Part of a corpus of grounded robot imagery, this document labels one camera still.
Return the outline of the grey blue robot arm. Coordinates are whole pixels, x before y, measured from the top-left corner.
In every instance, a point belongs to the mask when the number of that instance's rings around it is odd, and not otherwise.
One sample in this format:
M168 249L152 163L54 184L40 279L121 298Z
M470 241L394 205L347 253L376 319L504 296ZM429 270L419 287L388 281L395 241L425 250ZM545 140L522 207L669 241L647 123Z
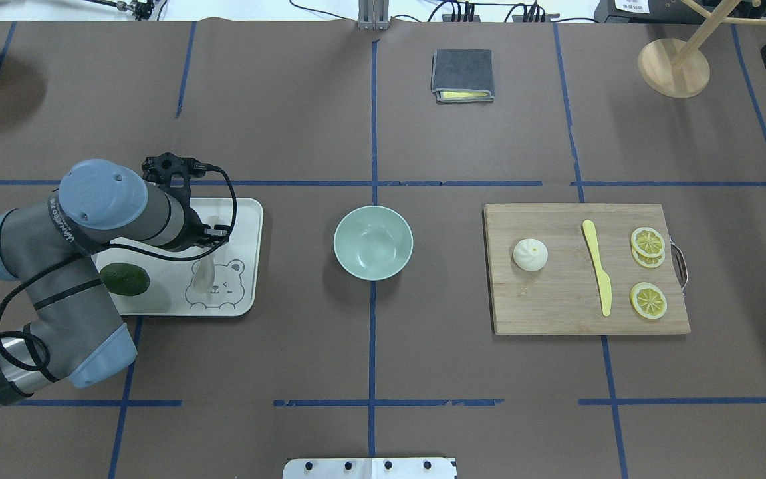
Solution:
M136 360L95 255L126 239L128 251L178 263L230 239L234 222L207 226L190 206L191 178L220 167L162 154L141 168L85 160L43 202L0 215L0 280L17 283L0 303L0 407L61 379L98 384Z

